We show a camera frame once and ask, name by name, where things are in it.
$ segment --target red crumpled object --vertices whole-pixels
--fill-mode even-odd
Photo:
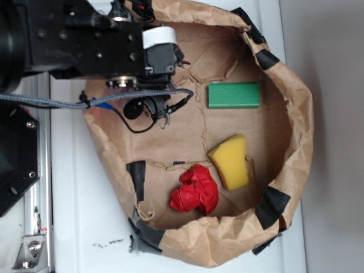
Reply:
[[[204,216],[216,208],[218,189],[208,168],[195,165],[181,175],[180,181],[182,186],[171,192],[171,207],[180,212],[199,208]]]

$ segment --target screw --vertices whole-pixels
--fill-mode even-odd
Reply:
[[[99,59],[99,60],[101,60],[103,58],[103,56],[104,55],[102,54],[102,52],[97,52],[96,53],[96,58]]]
[[[45,30],[39,29],[37,31],[37,35],[39,38],[44,39],[44,38],[46,38],[47,32]]]
[[[101,32],[96,31],[96,32],[95,32],[95,38],[97,38],[97,39],[101,39],[101,37],[102,37]]]
[[[128,36],[127,36],[127,39],[129,40],[129,41],[134,41],[135,40],[135,35],[133,34],[133,33],[131,33],[131,34],[129,34]]]
[[[29,243],[28,245],[28,249],[30,251],[30,253],[34,254],[35,252],[39,252],[39,250],[41,249],[41,244],[37,241],[32,241],[31,243]]]
[[[173,72],[173,70],[175,70],[175,67],[173,65],[167,66],[167,71],[168,72]]]
[[[34,123],[34,121],[28,121],[28,122],[27,122],[27,127],[28,127],[29,129],[33,129],[33,128],[35,127],[35,123]]]
[[[26,260],[23,262],[23,268],[29,268],[30,267],[30,261]]]
[[[135,61],[137,59],[137,55],[135,53],[131,53],[129,55],[129,59],[132,60],[132,61]]]
[[[59,33],[59,38],[63,41],[67,40],[68,39],[68,34],[65,30],[62,30],[60,33]]]

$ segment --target white wall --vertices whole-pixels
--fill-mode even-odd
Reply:
[[[303,195],[309,273],[364,270],[364,1],[280,0],[288,65],[315,105]]]

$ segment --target paper bag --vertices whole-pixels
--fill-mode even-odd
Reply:
[[[195,96],[162,130],[131,133],[112,111],[85,112],[95,147],[130,219],[135,245],[204,267],[231,260],[277,236],[291,224],[309,175],[313,149],[312,97],[308,88],[268,49],[241,9],[234,13],[202,3],[153,0],[157,20],[173,27],[189,66],[173,77]],[[211,81],[258,82],[257,109],[208,109]],[[88,81],[89,97],[122,90]],[[183,98],[173,95],[171,104]],[[113,102],[122,109],[126,101]],[[150,118],[131,125],[142,128]],[[225,139],[247,138],[249,186],[223,189],[207,153]],[[218,184],[220,201],[206,216],[169,205],[180,175],[202,164]]]

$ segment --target green block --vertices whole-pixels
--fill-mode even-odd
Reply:
[[[259,84],[210,84],[209,108],[258,108]]]

